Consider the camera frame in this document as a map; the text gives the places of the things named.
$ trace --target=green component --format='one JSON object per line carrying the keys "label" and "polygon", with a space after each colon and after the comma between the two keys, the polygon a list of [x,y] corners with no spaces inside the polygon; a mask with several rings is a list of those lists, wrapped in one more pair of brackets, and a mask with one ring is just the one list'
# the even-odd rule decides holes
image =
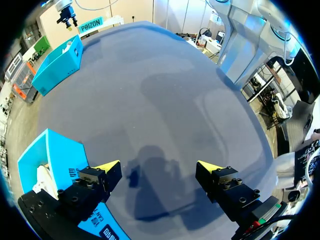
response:
{"label": "green component", "polygon": [[265,222],[266,222],[266,220],[264,220],[263,218],[260,218],[258,221],[258,223],[260,223],[260,224],[264,224]]}
{"label": "green component", "polygon": [[34,45],[34,50],[42,56],[44,52],[50,47],[50,44],[48,42],[48,39],[46,36],[43,36],[40,38],[40,40]]}

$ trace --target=wall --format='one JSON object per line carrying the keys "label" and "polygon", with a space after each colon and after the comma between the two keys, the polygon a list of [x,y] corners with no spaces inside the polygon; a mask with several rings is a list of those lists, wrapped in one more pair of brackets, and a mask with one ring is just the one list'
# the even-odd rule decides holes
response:
{"label": "wall", "polygon": [[[154,23],[166,27],[168,0],[154,1]],[[206,28],[212,9],[205,0],[169,0],[168,30],[173,33],[195,34],[200,29],[202,16],[205,10],[201,27]]]}
{"label": "wall", "polygon": [[211,21],[211,20],[209,21],[208,29],[210,29],[210,31],[212,33],[212,39],[216,39],[216,36],[217,36],[218,32],[224,32],[225,33],[225,25],[223,23],[220,25],[220,24],[218,24],[218,23],[216,23],[214,21]]}
{"label": "wall", "polygon": [[134,21],[153,22],[153,0],[119,0],[111,6],[112,15],[120,15],[124,19],[124,23],[132,23]]}
{"label": "wall", "polygon": [[[83,8],[98,9],[103,8],[109,4],[110,0],[78,0],[78,3]],[[88,11],[81,9],[75,1],[72,3],[72,7],[76,14],[78,25],[81,25],[89,20],[103,16],[104,19],[111,18],[115,15],[120,15],[124,18],[124,23],[131,23],[132,16],[135,16],[136,21],[153,21],[153,0],[119,0],[111,7],[97,11]],[[57,20],[60,18],[55,6],[48,8],[40,17],[43,32],[45,33],[51,47],[57,48],[59,45],[78,34],[78,29],[73,26],[72,31],[66,29],[64,23],[57,24]]]}
{"label": "wall", "polygon": [[[84,1],[84,0],[78,0],[78,2],[82,7],[92,8],[92,9],[102,8],[108,5],[108,1],[101,1],[101,0],[90,0],[90,4],[88,4],[88,1]],[[87,11],[79,8],[78,5],[75,3],[75,1],[73,1],[72,7],[75,11],[78,25],[81,25],[99,16],[103,16],[104,18],[111,17],[110,7],[102,10],[97,10],[97,11]],[[59,24],[57,24],[57,20],[59,18],[60,18],[60,15],[54,5],[48,8],[40,16],[40,22],[41,22],[43,31],[48,39],[49,44],[53,49],[57,48],[62,43],[64,43],[65,41],[67,41],[68,39],[72,38],[73,36],[79,33],[78,28],[76,28],[73,25],[72,20],[70,22],[72,24],[72,30],[69,31],[68,29],[66,29],[66,25],[64,23],[60,22]]]}

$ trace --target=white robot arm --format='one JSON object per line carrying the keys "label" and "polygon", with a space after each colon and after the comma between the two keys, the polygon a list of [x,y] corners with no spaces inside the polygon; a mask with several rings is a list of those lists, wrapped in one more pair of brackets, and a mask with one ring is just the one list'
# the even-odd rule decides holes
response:
{"label": "white robot arm", "polygon": [[293,62],[301,47],[297,31],[269,0],[209,1],[225,26],[217,64],[239,89],[269,59]]}
{"label": "white robot arm", "polygon": [[66,28],[71,30],[71,24],[69,23],[69,19],[73,20],[73,24],[75,27],[78,26],[76,20],[76,14],[71,6],[73,0],[54,0],[55,8],[58,12],[60,12],[60,18],[56,21],[56,23],[65,23]]}

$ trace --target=blue table surface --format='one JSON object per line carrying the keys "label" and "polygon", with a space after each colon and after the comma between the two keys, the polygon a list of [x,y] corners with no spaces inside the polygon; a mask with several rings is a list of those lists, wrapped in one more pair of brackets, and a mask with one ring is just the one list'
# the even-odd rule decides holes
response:
{"label": "blue table surface", "polygon": [[80,70],[41,101],[38,133],[82,142],[92,167],[120,160],[107,206],[133,240],[230,239],[237,224],[195,179],[232,166],[267,199],[273,156],[241,92],[199,50],[149,22],[84,39]]}

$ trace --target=blue box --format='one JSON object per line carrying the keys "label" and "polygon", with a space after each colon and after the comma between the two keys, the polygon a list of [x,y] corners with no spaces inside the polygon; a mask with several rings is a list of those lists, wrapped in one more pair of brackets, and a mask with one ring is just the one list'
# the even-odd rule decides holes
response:
{"label": "blue box", "polygon": [[[70,48],[62,53],[69,41],[72,42]],[[79,35],[65,41],[45,58],[33,78],[32,85],[45,96],[56,85],[79,70],[83,50]]]}
{"label": "blue box", "polygon": [[[19,176],[24,193],[32,191],[37,183],[37,168],[39,165],[46,164],[49,166],[55,191],[65,190],[79,177],[78,170],[88,166],[85,147],[82,143],[46,129],[18,159]],[[79,228],[98,237],[101,237],[101,234],[110,234],[106,226],[117,235],[114,239],[130,240],[106,204],[102,202],[98,204],[87,221],[82,221],[78,225]]]}

